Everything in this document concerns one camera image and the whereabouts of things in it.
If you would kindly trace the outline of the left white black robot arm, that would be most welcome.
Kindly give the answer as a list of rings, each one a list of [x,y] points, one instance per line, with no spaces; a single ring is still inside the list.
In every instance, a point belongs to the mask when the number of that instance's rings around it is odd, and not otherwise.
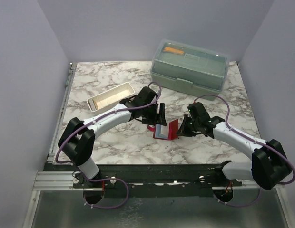
[[[69,162],[84,174],[84,182],[91,188],[97,187],[101,176],[99,167],[91,157],[95,140],[112,128],[132,120],[146,125],[166,126],[165,104],[157,102],[161,92],[161,87],[155,92],[145,86],[137,95],[122,99],[102,114],[83,121],[77,117],[72,118],[58,142],[56,163],[64,163],[59,161],[59,154],[64,152]]]

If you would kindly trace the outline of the red leather card holder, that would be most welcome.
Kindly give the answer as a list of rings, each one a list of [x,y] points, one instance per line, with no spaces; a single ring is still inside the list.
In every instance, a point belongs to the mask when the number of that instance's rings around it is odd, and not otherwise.
[[[161,140],[167,140],[171,141],[174,139],[177,139],[177,131],[178,131],[179,122],[178,119],[175,119],[167,126],[162,126],[159,124],[156,124],[155,126],[147,126],[147,129],[153,133],[154,139],[161,139]]]

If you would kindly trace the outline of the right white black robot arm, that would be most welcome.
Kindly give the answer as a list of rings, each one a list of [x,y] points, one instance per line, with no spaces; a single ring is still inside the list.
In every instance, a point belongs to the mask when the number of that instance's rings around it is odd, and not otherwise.
[[[177,131],[178,136],[204,135],[229,144],[250,159],[247,163],[228,161],[214,174],[215,183],[227,185],[231,180],[254,181],[261,188],[271,190],[282,184],[292,172],[282,145],[277,140],[265,141],[227,125],[219,116],[210,117],[202,103],[190,104]]]

